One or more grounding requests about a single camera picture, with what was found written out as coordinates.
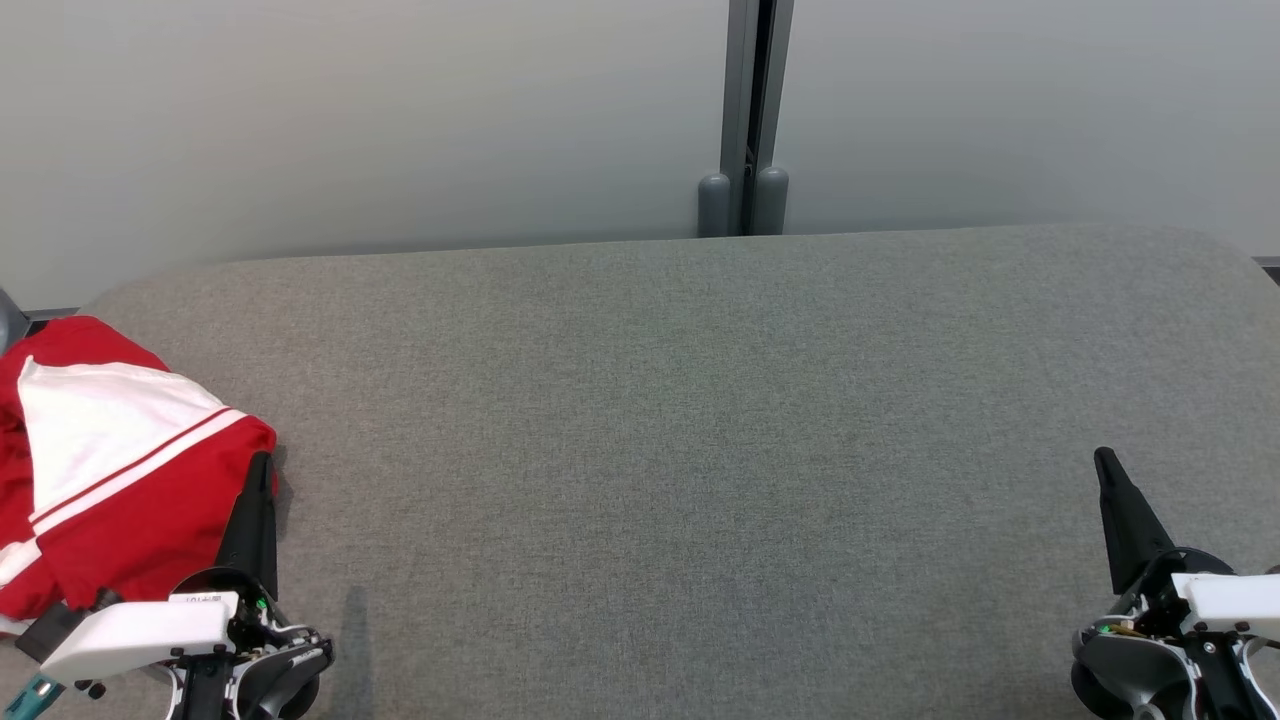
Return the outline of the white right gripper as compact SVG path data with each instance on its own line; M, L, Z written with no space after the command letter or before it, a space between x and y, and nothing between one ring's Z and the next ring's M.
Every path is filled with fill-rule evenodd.
M1071 688L1100 719L1275 719L1253 669L1277 648L1277 575L1236 575L1174 543L1110 447L1093 452L1117 597L1071 643Z

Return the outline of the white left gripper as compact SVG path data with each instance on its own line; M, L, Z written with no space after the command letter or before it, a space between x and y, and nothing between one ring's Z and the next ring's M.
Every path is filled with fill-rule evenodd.
M52 618L38 642L49 680L93 685L132 671L170 684L169 719L301 719L333 665L333 639L276 606L276 471L256 452L215 565L164 601L123 601Z

